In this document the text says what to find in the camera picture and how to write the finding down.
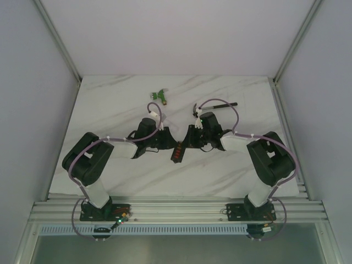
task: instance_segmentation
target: white wall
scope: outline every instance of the white wall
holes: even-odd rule
[[[325,0],[283,76],[289,123],[314,197],[352,259],[352,1]]]
[[[75,80],[30,0],[0,1],[0,263],[56,164]]]
[[[274,77],[313,0],[42,0],[78,71]]]

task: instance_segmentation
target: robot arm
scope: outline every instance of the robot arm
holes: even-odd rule
[[[269,132],[264,137],[283,144],[275,132]],[[249,152],[258,180],[249,192],[247,200],[256,208],[265,205],[277,183],[295,169],[292,157],[284,149],[267,140],[245,139],[231,134],[224,135],[221,144],[225,150]]]
[[[84,134],[64,157],[62,167],[68,171],[77,155],[98,139],[99,137],[91,132]],[[72,177],[80,182],[86,195],[89,197],[89,203],[95,208],[101,209],[110,199],[100,180],[100,175],[113,149],[114,146],[110,143],[100,142],[80,157],[72,169]],[[132,158],[137,151],[137,146],[132,142],[118,142],[116,150],[115,156]]]

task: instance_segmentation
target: white vent strip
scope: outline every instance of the white vent strip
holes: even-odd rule
[[[93,235],[95,227],[110,225],[77,224],[83,235]],[[133,224],[120,225],[110,235],[247,235],[246,224]],[[40,235],[75,235],[70,224],[44,224]]]

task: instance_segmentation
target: marble surface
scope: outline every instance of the marble surface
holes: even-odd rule
[[[209,98],[237,102],[240,133],[283,132],[268,79],[262,76],[85,76],[82,81],[51,193],[81,194],[61,167],[63,157],[88,131],[100,137],[126,137],[147,117],[150,93],[166,92],[168,104],[161,106],[173,137],[182,141],[188,125],[194,124],[192,107]],[[207,106],[217,105],[210,102]],[[223,129],[231,128],[235,114],[230,108],[213,111]],[[115,158],[108,161],[101,179],[110,195],[117,196],[217,196],[244,197],[253,188],[257,175],[249,154],[213,150],[203,153],[187,149],[182,163],[174,164],[172,150],[146,153],[138,159]],[[277,196],[295,196],[295,180],[284,184]]]

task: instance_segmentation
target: purple cable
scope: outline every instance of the purple cable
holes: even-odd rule
[[[205,101],[204,103],[202,103],[198,108],[202,109],[202,106],[205,105],[206,103],[210,102],[210,101],[220,101],[220,102],[226,103],[227,105],[229,105],[229,107],[232,108],[233,111],[235,111],[236,116],[237,116],[237,120],[236,120],[235,125],[232,127],[232,133],[235,133],[235,128],[237,127],[238,122],[240,122],[240,116],[238,115],[237,110],[229,102],[226,102],[225,100],[218,99],[218,98],[209,99],[209,100]]]
[[[158,132],[160,126],[161,126],[161,116],[162,116],[162,113],[161,113],[161,109],[160,109],[160,106],[154,102],[150,102],[148,105],[147,105],[147,109],[148,109],[148,112],[150,113],[150,105],[155,105],[157,108],[158,108],[158,111],[159,111],[159,116],[160,116],[160,120],[159,120],[159,124],[156,128],[156,130],[154,130],[153,133],[151,133],[150,135],[148,136],[145,136],[145,137],[142,137],[141,139],[131,139],[131,140],[126,140],[126,139],[120,139],[120,138],[108,138],[108,137],[105,137],[103,139],[98,139],[97,141],[93,142],[92,144],[90,144],[89,146],[87,146],[85,149],[83,149],[78,155],[77,157],[74,158],[74,160],[72,161],[69,169],[68,169],[68,176],[69,178],[79,186],[79,188],[81,189],[83,195],[86,197],[86,199],[89,200],[89,196],[87,194],[87,192],[85,191],[85,189],[83,188],[83,186],[81,185],[81,183],[79,181],[77,181],[75,178],[73,178],[72,176],[72,169],[73,167],[75,166],[76,162],[84,155],[85,152],[87,152],[89,149],[91,149],[92,147],[94,147],[95,145],[99,144],[100,142],[103,142],[103,141],[114,141],[114,142],[123,142],[123,141],[128,141],[128,142],[138,142],[138,141],[142,141],[142,140],[146,140],[152,136],[155,135],[155,133]]]
[[[277,189],[278,189],[278,187],[279,187],[280,185],[282,185],[282,184],[284,184],[284,183],[286,183],[286,182],[292,180],[292,179],[295,178],[295,176],[297,175],[298,170],[299,170],[299,163],[298,163],[298,159],[297,159],[296,155],[294,155],[294,154],[291,152],[291,150],[288,149],[288,148],[287,148],[285,145],[283,145],[282,143],[280,143],[280,142],[278,142],[278,141],[276,141],[276,140],[270,139],[270,138],[268,138],[268,137],[266,137],[266,136],[247,135],[247,134],[239,134],[239,133],[236,133],[236,132],[235,132],[235,128],[237,127],[237,125],[238,125],[238,123],[239,123],[240,117],[239,117],[239,115],[238,115],[237,110],[236,110],[229,102],[227,102],[227,101],[225,101],[225,100],[218,99],[218,98],[209,99],[209,100],[205,101],[204,103],[202,103],[202,104],[200,105],[199,109],[201,109],[203,105],[205,105],[207,102],[210,102],[210,101],[221,101],[221,102],[223,102],[223,103],[228,104],[229,107],[231,107],[232,110],[235,111],[236,116],[237,116],[237,121],[236,121],[235,125],[232,127],[232,133],[233,133],[234,135],[239,136],[239,137],[242,137],[242,138],[248,138],[248,139],[251,139],[251,138],[255,138],[255,139],[264,139],[264,140],[267,140],[267,141],[269,141],[269,142],[272,142],[272,143],[278,145],[279,147],[283,148],[285,151],[287,151],[287,153],[289,153],[289,155],[290,155],[290,156],[292,157],[292,159],[294,160],[294,163],[295,163],[295,171],[294,171],[294,173],[293,173],[289,178],[284,179],[284,180],[282,180],[282,181],[280,181],[279,183],[276,184],[276,186],[275,186],[274,189],[270,192],[269,197],[268,197],[269,199],[272,198],[272,196],[273,196],[274,193],[277,191]],[[278,201],[278,202],[282,205],[282,207],[283,207],[284,214],[285,214],[283,226],[282,226],[282,228],[280,229],[280,231],[279,231],[277,234],[275,234],[274,236],[272,236],[271,238],[255,239],[255,238],[253,238],[251,235],[249,235],[249,237],[250,237],[252,240],[257,240],[257,241],[268,241],[268,240],[272,240],[272,239],[276,238],[276,237],[283,231],[283,229],[284,229],[285,226],[286,226],[286,223],[287,223],[287,211],[286,211],[286,207],[285,207],[284,203],[283,203],[279,198],[276,198],[276,197],[275,197],[275,198],[272,198],[272,199],[273,199],[273,201]]]
[[[279,232],[277,232],[275,235],[273,235],[270,238],[261,238],[261,239],[259,239],[259,238],[254,238],[250,234],[248,234],[248,237],[250,239],[252,239],[254,241],[269,241],[269,240],[275,239],[284,230],[284,228],[285,228],[285,226],[287,224],[287,210],[286,210],[286,207],[285,207],[284,203],[279,198],[273,198],[273,201],[278,201],[282,205],[282,208],[284,210],[285,217],[284,217],[284,223],[282,224],[281,229],[279,230]]]
[[[291,150],[289,148],[287,148],[285,145],[281,144],[280,142],[276,141],[276,140],[273,140],[273,139],[270,139],[268,137],[265,137],[265,136],[257,136],[257,135],[247,135],[247,134],[239,134],[239,133],[235,133],[235,128],[237,127],[238,123],[239,123],[239,120],[240,120],[240,117],[238,115],[238,112],[237,110],[227,101],[225,100],[222,100],[222,99],[218,99],[218,98],[213,98],[213,99],[209,99],[207,101],[205,101],[204,103],[202,103],[199,107],[199,109],[202,108],[203,105],[205,105],[206,103],[210,102],[210,101],[220,101],[220,102],[223,102],[223,103],[226,103],[227,105],[229,105],[229,107],[232,108],[233,111],[235,111],[236,113],[236,116],[237,116],[237,121],[235,123],[235,125],[232,127],[232,133],[235,134],[236,136],[240,136],[242,138],[247,138],[247,139],[251,139],[251,138],[256,138],[256,139],[264,139],[264,140],[267,140],[267,141],[270,141],[278,146],[280,146],[281,148],[283,148],[285,151],[287,151],[287,153],[289,153],[289,155],[292,157],[292,159],[294,160],[294,163],[295,163],[295,171],[294,173],[287,179],[284,179],[282,181],[280,181],[279,183],[277,183],[277,185],[274,187],[274,189],[271,191],[271,193],[269,194],[269,198],[271,198],[274,193],[277,191],[278,187],[290,180],[292,180],[293,178],[295,178],[295,176],[297,175],[298,173],[298,170],[299,170],[299,163],[298,163],[298,159],[296,157],[296,155],[294,155]]]
[[[72,225],[72,228],[73,228],[73,231],[80,237],[82,238],[85,238],[85,239],[89,239],[89,240],[92,240],[92,241],[96,241],[95,238],[93,237],[90,237],[90,236],[86,236],[86,235],[82,235],[81,233],[78,232],[77,228],[75,227],[75,223],[74,223],[74,216],[75,216],[75,211],[76,211],[76,208],[77,208],[77,205],[80,201],[84,201],[84,198],[80,198],[77,200],[75,206],[73,207],[73,210],[72,210],[72,214],[71,214],[71,225]]]
[[[280,181],[279,183],[276,184],[276,186],[274,187],[274,189],[271,191],[271,193],[269,194],[269,198],[273,197],[274,193],[277,191],[278,187],[290,180],[292,180],[293,178],[295,178],[295,176],[297,175],[297,172],[299,170],[299,163],[298,163],[298,160],[297,160],[297,157],[296,155],[294,155],[291,150],[289,148],[287,148],[285,145],[281,144],[280,142],[276,141],[276,140],[273,140],[273,139],[270,139],[266,136],[258,136],[258,135],[247,135],[247,134],[239,134],[239,133],[235,133],[236,136],[240,136],[241,138],[247,138],[247,139],[251,139],[251,138],[254,138],[254,139],[264,139],[264,140],[267,140],[267,141],[270,141],[276,145],[278,145],[279,147],[283,148],[287,153],[289,153],[289,155],[292,157],[294,163],[295,163],[295,171],[293,172],[293,174],[288,177],[287,179],[284,179],[282,181]]]

